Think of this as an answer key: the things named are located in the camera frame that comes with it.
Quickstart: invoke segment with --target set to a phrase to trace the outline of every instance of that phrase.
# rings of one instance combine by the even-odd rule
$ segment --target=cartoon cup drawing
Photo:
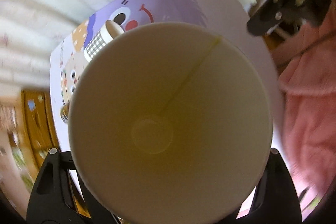
[[[88,36],[88,27],[89,20],[85,20],[83,23],[81,23],[76,29],[73,30],[71,36],[72,36],[72,43],[76,50],[76,52],[80,52],[80,50],[83,48],[84,42]]]
[[[90,62],[105,45],[123,33],[124,30],[117,23],[107,20],[84,49],[85,59]]]
[[[70,109],[70,102],[67,102],[60,110],[59,115],[64,123],[68,123],[68,116],[69,116],[69,109]]]

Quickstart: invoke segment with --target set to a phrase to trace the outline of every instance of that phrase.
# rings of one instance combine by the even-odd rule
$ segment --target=checkered pattern
[[[99,31],[86,47],[86,51],[90,58],[93,58],[106,44],[107,43],[102,39]]]

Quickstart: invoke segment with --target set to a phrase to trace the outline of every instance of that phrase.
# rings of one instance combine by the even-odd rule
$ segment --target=red smiling mouth
[[[146,8],[145,8],[145,4],[142,4],[141,5],[141,8],[140,8],[140,10],[139,11],[144,11],[148,16],[149,16],[149,19],[151,20],[151,23],[153,23],[154,22],[154,18],[153,18],[153,15],[151,14],[151,12],[149,11],[149,10],[147,10]]]
[[[139,11],[144,11],[144,12],[148,15],[148,17],[149,17],[151,23],[154,23],[153,15],[151,14],[151,12],[150,12],[149,10],[147,10],[147,9],[145,8],[145,4],[142,4],[142,5],[141,5],[141,8],[140,8]],[[131,20],[131,21],[127,22],[127,24],[126,24],[126,26],[125,26],[125,31],[129,31],[129,30],[131,30],[131,29],[134,29],[134,28],[137,27],[137,26],[138,26],[138,22],[137,22],[136,20]]]

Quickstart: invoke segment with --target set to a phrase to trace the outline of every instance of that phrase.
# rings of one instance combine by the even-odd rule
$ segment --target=cartoon eye
[[[72,80],[75,79],[76,78],[76,71],[72,70],[70,75],[71,75]]]
[[[131,10],[128,7],[124,6],[115,10],[110,16],[110,19],[113,20],[118,25],[122,25],[124,22],[128,20],[130,15]]]

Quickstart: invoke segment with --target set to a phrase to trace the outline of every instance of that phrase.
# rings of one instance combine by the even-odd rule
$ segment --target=cartoon face
[[[153,22],[186,22],[206,26],[206,17],[196,0],[114,0],[95,14],[93,33],[107,20],[113,20],[124,31]]]
[[[83,49],[85,42],[90,42],[92,39],[92,27],[95,22],[95,14],[93,14],[89,19],[82,22],[76,29],[72,32],[72,43],[76,50],[79,52]]]
[[[83,52],[76,52],[66,63],[61,72],[62,97],[64,105],[70,101],[71,96],[75,92],[76,85],[87,65],[88,62],[86,61]]]

